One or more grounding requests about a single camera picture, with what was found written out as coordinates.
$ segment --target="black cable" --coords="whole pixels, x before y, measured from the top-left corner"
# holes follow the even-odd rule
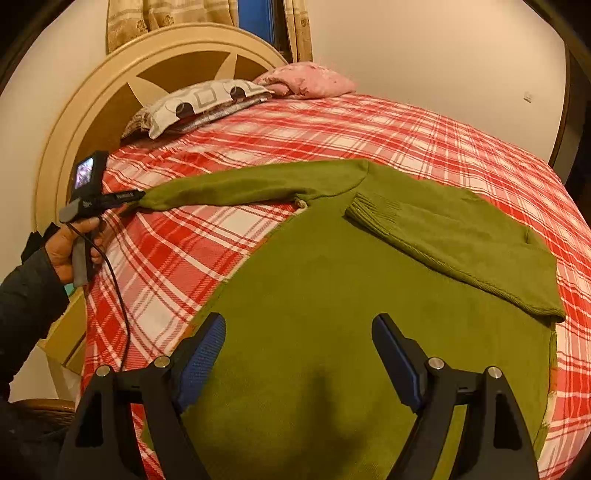
[[[127,338],[125,340],[125,350],[123,351],[123,356],[121,357],[121,365],[119,366],[119,371],[122,372],[125,366],[125,361],[127,360],[127,355],[129,354],[129,346],[131,344],[131,328],[129,327],[129,319],[127,318],[127,310],[125,309],[125,303],[123,302],[123,298],[121,297],[121,291],[119,290],[119,284],[117,283],[117,277],[115,277],[115,272],[113,271],[113,267],[111,266],[111,262],[105,255],[105,253],[96,246],[96,244],[88,238],[85,234],[80,233],[76,227],[74,227],[71,223],[66,223],[66,225],[80,238],[82,238],[87,244],[92,246],[97,252],[103,257],[103,260],[109,267],[109,271],[111,272],[111,277],[113,277],[113,286],[115,287],[115,293],[117,294],[117,298],[119,299],[119,304],[121,305],[121,313],[123,314],[123,320],[125,322],[125,330],[127,332]]]

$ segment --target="metal screw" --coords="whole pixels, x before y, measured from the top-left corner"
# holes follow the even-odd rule
[[[492,377],[492,378],[500,378],[503,376],[503,372],[501,371],[500,368],[498,367],[489,367],[488,368],[488,374]]]
[[[111,368],[109,365],[101,365],[99,368],[96,369],[96,375],[99,377],[106,377],[111,372]]]
[[[154,365],[158,368],[166,368],[170,365],[170,357],[167,357],[166,355],[159,356],[154,360]]]
[[[435,370],[441,370],[443,367],[445,367],[445,362],[436,356],[432,356],[429,359],[429,366]]]

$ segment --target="black sleeve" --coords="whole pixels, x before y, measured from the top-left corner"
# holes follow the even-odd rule
[[[0,397],[8,398],[14,375],[68,303],[45,248],[32,254],[0,285]]]

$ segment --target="pillow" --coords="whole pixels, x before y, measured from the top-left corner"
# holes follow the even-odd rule
[[[311,61],[283,65],[263,73],[255,83],[275,96],[299,99],[337,97],[355,90],[355,83],[347,77]]]
[[[182,130],[171,132],[190,131],[255,103],[264,102],[270,97],[269,90],[247,80],[196,83],[169,93],[156,103],[140,109],[125,127],[121,138],[143,131],[148,132],[148,136],[154,140],[171,125],[189,117],[192,121],[185,123]]]

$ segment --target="pink pillow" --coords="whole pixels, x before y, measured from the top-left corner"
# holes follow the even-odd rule
[[[275,96],[299,99],[337,97],[355,90],[348,78],[311,61],[290,63],[263,73],[254,83],[267,87]]]

